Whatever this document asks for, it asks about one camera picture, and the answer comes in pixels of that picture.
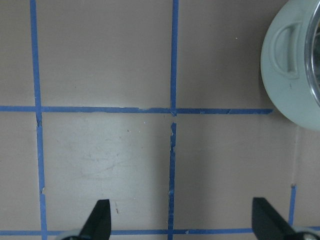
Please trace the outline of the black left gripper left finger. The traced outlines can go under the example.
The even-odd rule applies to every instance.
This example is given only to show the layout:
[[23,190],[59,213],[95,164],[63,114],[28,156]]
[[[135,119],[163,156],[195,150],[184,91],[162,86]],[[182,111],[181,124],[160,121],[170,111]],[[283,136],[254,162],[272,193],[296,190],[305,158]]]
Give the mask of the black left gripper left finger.
[[111,207],[109,199],[96,202],[77,238],[80,240],[108,240],[111,236]]

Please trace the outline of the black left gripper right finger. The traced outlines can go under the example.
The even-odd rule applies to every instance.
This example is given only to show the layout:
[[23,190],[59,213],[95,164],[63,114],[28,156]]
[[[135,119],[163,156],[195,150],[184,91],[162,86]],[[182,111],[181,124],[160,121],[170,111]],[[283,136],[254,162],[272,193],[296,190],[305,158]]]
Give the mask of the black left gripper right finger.
[[264,197],[252,199],[251,228],[258,240],[299,239],[299,234]]

